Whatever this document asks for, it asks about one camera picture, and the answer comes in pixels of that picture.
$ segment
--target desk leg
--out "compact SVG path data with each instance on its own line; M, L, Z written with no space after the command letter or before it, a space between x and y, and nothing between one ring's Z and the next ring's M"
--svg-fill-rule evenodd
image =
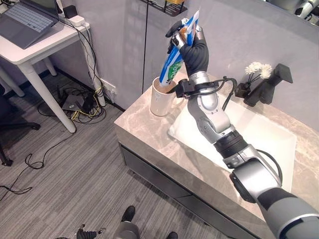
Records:
M57 73L56 73L56 71L55 71L55 69L54 69L54 66L52 65L52 62L51 62L51 60L49 59L49 57L45 57L45 58L43 59L43 62L44 62L44 64L45 64L46 68L48 68L50 74L51 74L52 76L57 76Z
M56 102L52 94L49 92L41 78L35 72L33 66L30 62L24 62L18 65L21 72L27 77L30 83L33 85L35 90L40 94L40 96L44 99L47 105L51 108L51 110L55 113L55 115L59 118L59 120L64 124L64 126L70 131L71 133L75 132L75 125L70 120L59 104Z
M11 79L11 77L4 71L4 69L0 66L0 77L3 81L20 97L24 96L24 92L20 89L20 87Z
M85 37L87 39L89 39L88 33L87 32L83 32L83 34L85 35ZM79 36L81 38L81 41L83 42L83 44L81 44L84 55L85 55L85 60L86 63L88 65L89 68L89 73L91 76L91 79L93 79L93 85L96 91L100 90L101 88L101 81L98 79L100 76L97 72L96 66L95 66L95 75L94 75L94 71L93 71L93 67L94 67L94 57L93 57L93 52L91 50L91 47L89 45L89 43L84 39L84 37L82 35ZM99 94L100 96L98 96L98 101L100 103L100 105L102 107L104 107L106 105L105 103L105 99L104 99L104 95L103 94Z

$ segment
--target shelf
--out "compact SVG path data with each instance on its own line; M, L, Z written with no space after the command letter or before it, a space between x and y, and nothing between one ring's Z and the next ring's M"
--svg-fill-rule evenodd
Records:
M168 3L167 1L165 1L165 6L163 7L163 6L157 5L156 2L152 0L141 0L141 1L173 17L187 10L187 8L184 6L184 2L182 4L174 4L174 3Z

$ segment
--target shoe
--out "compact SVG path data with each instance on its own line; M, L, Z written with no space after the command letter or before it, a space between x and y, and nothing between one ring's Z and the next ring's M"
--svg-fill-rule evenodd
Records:
M133 217L135 215L135 207L134 206L129 206L126 208L121 222L131 222L133 220Z
M171 232L166 239L178 239L176 232Z

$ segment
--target wall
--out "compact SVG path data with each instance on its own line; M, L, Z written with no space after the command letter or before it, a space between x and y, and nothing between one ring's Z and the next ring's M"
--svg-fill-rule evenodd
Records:
M9 76L12 77L14 82L16 82L18 85L21 85L22 83L26 82L27 79L22 74L22 72L19 70L19 68L7 60L3 59L0 57L0 66L7 72ZM40 74L41 72L46 70L46 67L43 62L38 62L37 64L34 65L35 71ZM0 78L0 84L4 87L5 89L5 94L8 93L11 88Z
M116 103L128 108L142 94L146 4L139 0L63 0L62 4L75 5L91 24L100 77L116 86ZM52 59L57 67L92 85L79 42Z
M319 130L319 27L259 0L188 0L184 15L199 8L208 72L240 81L252 61L289 66L294 83L279 84L272 105ZM167 57L164 35L180 18L150 7L144 89L160 74Z

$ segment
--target laptop keyboard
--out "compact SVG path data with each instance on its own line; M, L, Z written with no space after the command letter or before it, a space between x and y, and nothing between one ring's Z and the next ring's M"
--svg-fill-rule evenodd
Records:
M41 32L53 22L49 18L46 18L21 4L13 6L4 12L4 14L32 28L33 30L36 30L37 32Z

